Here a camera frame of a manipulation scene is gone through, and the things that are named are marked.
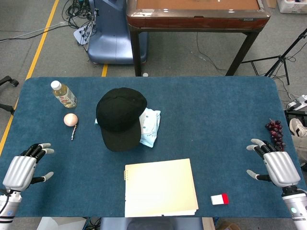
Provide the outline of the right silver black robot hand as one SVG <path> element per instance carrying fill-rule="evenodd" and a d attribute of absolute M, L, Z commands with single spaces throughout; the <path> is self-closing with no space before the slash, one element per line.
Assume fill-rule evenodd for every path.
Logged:
<path fill-rule="evenodd" d="M 248 169 L 247 174 L 255 180 L 272 182 L 279 188 L 294 186 L 301 180 L 289 154 L 267 141 L 252 138 L 247 150 L 256 152 L 267 169 L 267 174 L 258 174 Z"/>

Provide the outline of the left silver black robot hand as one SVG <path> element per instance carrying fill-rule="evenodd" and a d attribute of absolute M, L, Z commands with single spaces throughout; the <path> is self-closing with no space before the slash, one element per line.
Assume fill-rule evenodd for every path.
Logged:
<path fill-rule="evenodd" d="M 34 177 L 35 169 L 39 161 L 46 154 L 53 154 L 50 143 L 33 144 L 20 155 L 15 156 L 3 180 L 3 185 L 7 190 L 22 192 L 29 185 L 42 183 L 49 180 L 54 173 L 48 172 L 46 175 Z"/>

